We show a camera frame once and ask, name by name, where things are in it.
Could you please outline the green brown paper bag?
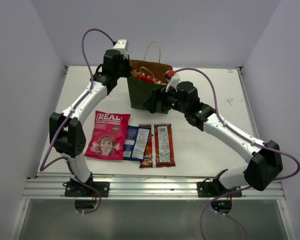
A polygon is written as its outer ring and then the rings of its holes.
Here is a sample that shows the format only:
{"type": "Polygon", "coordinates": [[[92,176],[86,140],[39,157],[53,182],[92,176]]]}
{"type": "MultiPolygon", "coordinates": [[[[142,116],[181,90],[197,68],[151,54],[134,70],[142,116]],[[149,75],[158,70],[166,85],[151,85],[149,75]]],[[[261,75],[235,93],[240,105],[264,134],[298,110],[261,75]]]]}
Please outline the green brown paper bag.
{"type": "MultiPolygon", "coordinates": [[[[150,70],[156,78],[166,83],[168,82],[165,79],[164,75],[167,71],[171,71],[173,69],[172,66],[161,63],[160,54],[158,55],[157,62],[146,61],[146,59],[143,58],[142,60],[130,60],[130,65],[132,70],[139,69],[140,67],[145,67],[150,70]]],[[[144,106],[144,103],[151,97],[152,91],[155,89],[166,87],[166,85],[143,82],[133,77],[132,74],[127,78],[127,86],[131,108],[144,111],[147,110],[144,106]]]]}

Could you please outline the red candy bag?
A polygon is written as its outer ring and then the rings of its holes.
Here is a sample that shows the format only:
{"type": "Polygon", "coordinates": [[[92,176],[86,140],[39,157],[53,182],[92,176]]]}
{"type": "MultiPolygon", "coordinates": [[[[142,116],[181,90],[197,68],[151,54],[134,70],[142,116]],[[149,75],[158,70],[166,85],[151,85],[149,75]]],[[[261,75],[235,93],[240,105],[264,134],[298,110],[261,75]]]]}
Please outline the red candy bag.
{"type": "Polygon", "coordinates": [[[144,66],[141,66],[139,69],[133,69],[131,71],[131,75],[142,82],[157,85],[167,85],[166,82],[159,80],[149,69],[144,66]]]}

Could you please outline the pink Real chips bag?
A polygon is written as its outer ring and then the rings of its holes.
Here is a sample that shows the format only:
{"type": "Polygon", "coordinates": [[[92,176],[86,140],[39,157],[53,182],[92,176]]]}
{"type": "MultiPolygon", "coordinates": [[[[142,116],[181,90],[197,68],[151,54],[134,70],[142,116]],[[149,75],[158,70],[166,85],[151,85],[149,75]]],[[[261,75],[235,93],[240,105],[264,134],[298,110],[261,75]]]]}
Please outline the pink Real chips bag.
{"type": "Polygon", "coordinates": [[[91,140],[85,157],[106,161],[121,161],[124,156],[130,114],[95,112],[91,140]]]}

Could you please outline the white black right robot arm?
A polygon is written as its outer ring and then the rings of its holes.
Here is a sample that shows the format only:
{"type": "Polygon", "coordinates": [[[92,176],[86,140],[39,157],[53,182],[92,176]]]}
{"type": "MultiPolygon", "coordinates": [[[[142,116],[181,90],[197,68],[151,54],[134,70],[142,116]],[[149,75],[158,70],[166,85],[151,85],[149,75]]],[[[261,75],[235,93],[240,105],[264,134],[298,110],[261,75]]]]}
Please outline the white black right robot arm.
{"type": "Polygon", "coordinates": [[[228,128],[225,119],[219,119],[216,110],[200,101],[198,91],[189,82],[181,82],[176,88],[153,90],[144,106],[150,113],[171,109],[184,114],[187,122],[214,136],[239,154],[247,166],[236,169],[224,169],[204,188],[216,194],[223,194],[237,187],[249,185],[255,190],[263,191],[283,170],[279,145],[271,140],[267,143],[236,128],[236,135],[228,128]]]}

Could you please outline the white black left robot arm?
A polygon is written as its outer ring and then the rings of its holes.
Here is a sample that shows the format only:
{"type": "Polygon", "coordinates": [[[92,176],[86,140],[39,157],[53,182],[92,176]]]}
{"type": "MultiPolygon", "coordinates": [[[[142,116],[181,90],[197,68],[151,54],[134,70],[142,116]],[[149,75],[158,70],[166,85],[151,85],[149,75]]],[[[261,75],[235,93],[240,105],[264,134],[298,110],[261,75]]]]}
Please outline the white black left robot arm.
{"type": "Polygon", "coordinates": [[[62,113],[52,113],[49,117],[49,151],[54,148],[69,167],[72,179],[86,183],[91,178],[85,156],[86,137],[83,125],[93,111],[117,86],[119,78],[127,78],[131,73],[127,50],[108,49],[103,56],[101,72],[95,72],[86,90],[62,113]]]}

